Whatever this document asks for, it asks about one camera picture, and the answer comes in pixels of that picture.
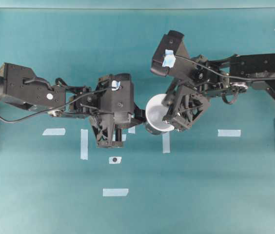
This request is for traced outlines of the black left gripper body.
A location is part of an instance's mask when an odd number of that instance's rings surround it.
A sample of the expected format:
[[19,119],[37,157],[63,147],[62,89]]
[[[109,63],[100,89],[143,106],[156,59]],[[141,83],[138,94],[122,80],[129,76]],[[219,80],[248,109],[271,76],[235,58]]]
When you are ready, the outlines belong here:
[[[69,111],[75,117],[88,117],[93,129],[96,144],[99,148],[122,148],[122,131],[124,129],[115,125],[114,115],[103,112],[99,109],[99,98],[101,93],[107,88],[96,87],[95,91],[82,90],[81,94],[90,93],[70,105]],[[113,134],[116,135],[116,141],[112,141]]]

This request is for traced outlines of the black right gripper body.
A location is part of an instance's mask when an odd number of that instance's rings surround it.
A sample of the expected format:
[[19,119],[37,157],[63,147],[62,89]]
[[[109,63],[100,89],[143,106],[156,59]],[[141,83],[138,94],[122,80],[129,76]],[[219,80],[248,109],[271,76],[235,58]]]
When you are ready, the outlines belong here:
[[174,78],[166,94],[176,92],[176,122],[166,122],[178,132],[192,127],[210,107],[212,98],[222,98],[232,105],[238,95],[246,92],[245,82],[230,83],[229,73],[223,71],[231,64],[232,57],[208,60],[199,55],[188,61],[195,66],[186,80]]

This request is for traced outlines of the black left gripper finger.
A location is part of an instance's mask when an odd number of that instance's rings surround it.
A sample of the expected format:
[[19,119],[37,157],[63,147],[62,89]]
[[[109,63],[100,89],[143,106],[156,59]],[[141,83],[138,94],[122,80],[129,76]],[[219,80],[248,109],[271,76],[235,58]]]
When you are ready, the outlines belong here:
[[145,123],[145,110],[136,108],[134,114],[131,117],[130,126],[135,127]]

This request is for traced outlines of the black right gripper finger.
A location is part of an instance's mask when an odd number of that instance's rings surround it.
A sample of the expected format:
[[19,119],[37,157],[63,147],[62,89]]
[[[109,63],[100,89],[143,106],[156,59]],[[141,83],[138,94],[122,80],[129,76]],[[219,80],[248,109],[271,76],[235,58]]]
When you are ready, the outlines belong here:
[[176,92],[168,93],[162,104],[168,108],[162,120],[164,122],[176,122]]

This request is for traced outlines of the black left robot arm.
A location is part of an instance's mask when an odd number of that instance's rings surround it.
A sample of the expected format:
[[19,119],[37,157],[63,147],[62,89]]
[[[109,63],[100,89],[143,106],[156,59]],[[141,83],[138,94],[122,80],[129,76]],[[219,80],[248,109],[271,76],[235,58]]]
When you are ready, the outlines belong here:
[[31,68],[4,63],[0,102],[31,111],[31,117],[88,118],[99,148],[122,148],[122,131],[146,121],[145,110],[134,102],[134,84],[128,73],[100,77],[91,89],[70,86],[61,78],[51,85]]

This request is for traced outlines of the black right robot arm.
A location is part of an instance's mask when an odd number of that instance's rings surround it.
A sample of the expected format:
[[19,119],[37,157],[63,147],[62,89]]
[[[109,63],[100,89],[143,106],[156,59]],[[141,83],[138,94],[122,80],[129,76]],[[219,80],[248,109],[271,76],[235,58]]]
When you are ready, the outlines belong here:
[[220,60],[176,56],[180,68],[169,69],[173,81],[162,101],[162,121],[176,131],[190,129],[210,107],[212,98],[232,105],[248,88],[265,90],[275,100],[275,54],[233,55]]

